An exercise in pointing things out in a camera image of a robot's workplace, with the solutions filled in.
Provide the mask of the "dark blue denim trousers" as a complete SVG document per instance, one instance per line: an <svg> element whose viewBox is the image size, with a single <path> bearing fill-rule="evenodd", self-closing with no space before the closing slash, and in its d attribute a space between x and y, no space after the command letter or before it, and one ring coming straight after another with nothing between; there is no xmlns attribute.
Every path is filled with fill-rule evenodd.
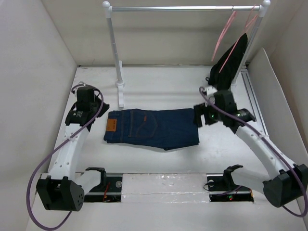
<svg viewBox="0 0 308 231"><path fill-rule="evenodd" d="M192 108L111 111L103 140L165 151L195 146L199 144L199 134L193 120Z"/></svg>

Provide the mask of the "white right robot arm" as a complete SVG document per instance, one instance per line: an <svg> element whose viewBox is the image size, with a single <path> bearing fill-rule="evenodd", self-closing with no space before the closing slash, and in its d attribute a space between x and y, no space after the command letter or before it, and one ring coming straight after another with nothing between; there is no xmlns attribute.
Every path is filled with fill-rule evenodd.
<svg viewBox="0 0 308 231"><path fill-rule="evenodd" d="M201 127L201 116L206 125L221 122L240 138L259 159L267 174L249 171L242 165L233 165L223 172L222 183L227 195L244 186L262 193L274 207L285 205L299 197L304 199L303 217L307 213L308 168L296 164L284 155L264 132L257 129L256 118L249 110L238 109L230 90L200 87L205 102L194 106L194 122Z"/></svg>

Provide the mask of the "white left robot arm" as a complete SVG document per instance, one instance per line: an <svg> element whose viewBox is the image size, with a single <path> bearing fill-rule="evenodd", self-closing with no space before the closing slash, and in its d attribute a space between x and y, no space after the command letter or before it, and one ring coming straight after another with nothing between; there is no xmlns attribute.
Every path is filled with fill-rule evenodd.
<svg viewBox="0 0 308 231"><path fill-rule="evenodd" d="M56 150L57 158L47 177L39 179L37 193L46 210L79 211L85 196L92 189L102 191L107 186L103 167L89 167L76 177L76 168L82 146L92 124L101 117L109 105L94 86L78 84L72 88L77 101L65 119L63 144Z"/></svg>

